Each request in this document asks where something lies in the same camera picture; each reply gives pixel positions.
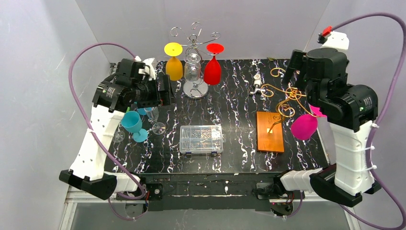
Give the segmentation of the blue plastic wine glass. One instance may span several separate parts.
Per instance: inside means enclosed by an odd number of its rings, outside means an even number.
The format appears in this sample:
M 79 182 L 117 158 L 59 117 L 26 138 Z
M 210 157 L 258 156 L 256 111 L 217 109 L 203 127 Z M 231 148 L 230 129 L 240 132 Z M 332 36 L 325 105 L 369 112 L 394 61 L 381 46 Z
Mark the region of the blue plastic wine glass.
M 144 142 L 148 137 L 148 132 L 142 128 L 142 120 L 138 112 L 126 112 L 121 120 L 122 127 L 133 135 L 135 142 Z
M 130 107 L 130 111 L 135 111 L 135 112 L 139 113 L 140 115 L 146 115 L 145 108 L 139 108 L 136 104 L 134 104 Z

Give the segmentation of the clear glass wine glass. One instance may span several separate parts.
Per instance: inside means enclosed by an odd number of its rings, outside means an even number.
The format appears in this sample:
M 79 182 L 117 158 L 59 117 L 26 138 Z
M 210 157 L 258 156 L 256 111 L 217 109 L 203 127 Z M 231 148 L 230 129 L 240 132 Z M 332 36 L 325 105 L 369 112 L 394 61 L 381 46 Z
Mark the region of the clear glass wine glass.
M 113 135 L 112 142 L 121 143 L 124 139 L 125 139 L 124 128 L 122 127 L 121 123 L 119 123 L 118 127 Z
M 161 135 L 166 131 L 164 123 L 158 121 L 159 111 L 158 107 L 145 108 L 146 115 L 153 121 L 152 132 L 156 135 Z

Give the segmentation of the pink plastic wine glass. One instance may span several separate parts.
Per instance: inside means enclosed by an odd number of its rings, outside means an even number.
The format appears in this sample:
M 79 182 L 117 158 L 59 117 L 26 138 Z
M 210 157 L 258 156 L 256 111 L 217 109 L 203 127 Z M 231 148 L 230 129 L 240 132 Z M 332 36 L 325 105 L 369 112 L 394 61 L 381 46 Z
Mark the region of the pink plastic wine glass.
M 310 106 L 311 112 L 299 116 L 291 126 L 292 135 L 299 140 L 308 140 L 316 132 L 318 118 L 326 117 L 319 107 Z

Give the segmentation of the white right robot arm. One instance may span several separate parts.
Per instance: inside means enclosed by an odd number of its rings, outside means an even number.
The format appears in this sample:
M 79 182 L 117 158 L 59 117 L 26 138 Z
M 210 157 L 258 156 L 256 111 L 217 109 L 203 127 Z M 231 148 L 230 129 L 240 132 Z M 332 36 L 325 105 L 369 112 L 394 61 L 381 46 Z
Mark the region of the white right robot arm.
M 367 142 L 378 115 L 376 92 L 366 85 L 347 82 L 349 39 L 345 33 L 327 27 L 319 35 L 320 48 L 307 52 L 295 49 L 283 77 L 295 95 L 305 96 L 309 105 L 327 117 L 332 129 L 336 162 L 328 167 L 307 171 L 289 170 L 273 180 L 274 191 L 284 194 L 302 190 L 347 207 L 362 201 L 362 194 L 373 194 L 381 187 L 367 164 Z

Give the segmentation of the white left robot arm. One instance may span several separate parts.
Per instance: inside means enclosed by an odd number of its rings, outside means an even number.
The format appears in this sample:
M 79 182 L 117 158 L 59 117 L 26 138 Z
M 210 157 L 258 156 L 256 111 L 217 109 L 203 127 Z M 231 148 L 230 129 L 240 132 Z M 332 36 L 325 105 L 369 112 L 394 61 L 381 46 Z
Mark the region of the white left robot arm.
M 124 58 L 116 71 L 98 84 L 91 115 L 84 117 L 87 133 L 70 168 L 60 172 L 61 181 L 102 200 L 113 194 L 135 191 L 145 196 L 146 189 L 138 176 L 126 168 L 121 172 L 106 172 L 104 165 L 107 158 L 115 161 L 109 147 L 118 127 L 130 133 L 136 142 L 148 138 L 141 115 L 131 110 L 133 105 L 148 109 L 174 102 L 169 76 L 157 78 L 156 65 L 153 57 Z

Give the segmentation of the yellow plastic wine glass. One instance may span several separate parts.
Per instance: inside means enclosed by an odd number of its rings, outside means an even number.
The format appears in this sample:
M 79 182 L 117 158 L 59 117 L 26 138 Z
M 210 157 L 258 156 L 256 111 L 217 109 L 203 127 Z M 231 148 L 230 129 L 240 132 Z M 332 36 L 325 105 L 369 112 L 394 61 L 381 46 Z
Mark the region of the yellow plastic wine glass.
M 164 52 L 170 56 L 165 66 L 166 74 L 169 75 L 171 81 L 179 81 L 183 77 L 183 65 L 178 59 L 183 52 L 182 46 L 179 43 L 171 42 L 165 45 Z

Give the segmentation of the clear glass on silver rack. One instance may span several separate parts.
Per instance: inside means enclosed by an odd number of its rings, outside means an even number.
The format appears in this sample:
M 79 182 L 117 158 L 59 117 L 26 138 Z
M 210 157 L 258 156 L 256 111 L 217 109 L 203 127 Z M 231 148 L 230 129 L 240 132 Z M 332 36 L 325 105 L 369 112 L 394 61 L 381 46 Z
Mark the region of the clear glass on silver rack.
M 201 76 L 201 57 L 196 53 L 189 53 L 184 60 L 185 80 L 189 82 L 197 81 Z

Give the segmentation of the red plastic wine glass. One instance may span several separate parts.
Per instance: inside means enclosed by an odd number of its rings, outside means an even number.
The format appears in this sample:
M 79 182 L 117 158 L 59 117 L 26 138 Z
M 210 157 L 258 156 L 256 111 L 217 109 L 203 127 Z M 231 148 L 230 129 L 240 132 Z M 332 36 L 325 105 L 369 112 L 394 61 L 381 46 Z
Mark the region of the red plastic wine glass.
M 224 51 L 224 47 L 219 43 L 211 43 L 206 49 L 213 54 L 212 59 L 207 63 L 204 69 L 204 82 L 208 85 L 217 85 L 221 79 L 221 67 L 216 59 L 216 55 Z

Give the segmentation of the orange wooden rack base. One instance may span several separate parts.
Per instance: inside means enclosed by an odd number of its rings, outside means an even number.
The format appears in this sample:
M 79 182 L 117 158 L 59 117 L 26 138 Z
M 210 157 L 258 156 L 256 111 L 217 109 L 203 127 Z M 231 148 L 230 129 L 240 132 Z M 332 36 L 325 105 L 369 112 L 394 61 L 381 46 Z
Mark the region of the orange wooden rack base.
M 282 117 L 279 113 L 256 112 L 257 151 L 284 153 Z

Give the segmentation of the small silver metal fixture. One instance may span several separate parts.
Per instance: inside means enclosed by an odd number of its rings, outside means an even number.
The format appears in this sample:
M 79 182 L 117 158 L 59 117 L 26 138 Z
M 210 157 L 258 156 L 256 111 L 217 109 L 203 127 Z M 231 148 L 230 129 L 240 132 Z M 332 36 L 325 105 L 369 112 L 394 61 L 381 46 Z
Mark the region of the small silver metal fixture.
M 262 78 L 260 74 L 255 74 L 253 76 L 253 87 L 254 87 L 254 91 L 249 92 L 250 96 L 253 96 L 257 93 L 262 93 Z

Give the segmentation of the clear plastic screw box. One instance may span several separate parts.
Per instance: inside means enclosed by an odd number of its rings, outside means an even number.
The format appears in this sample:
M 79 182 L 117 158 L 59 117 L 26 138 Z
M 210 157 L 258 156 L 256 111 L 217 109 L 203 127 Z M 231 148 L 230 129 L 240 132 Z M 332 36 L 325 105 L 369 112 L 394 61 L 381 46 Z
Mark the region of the clear plastic screw box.
M 180 127 L 180 153 L 188 155 L 221 154 L 223 133 L 220 125 Z

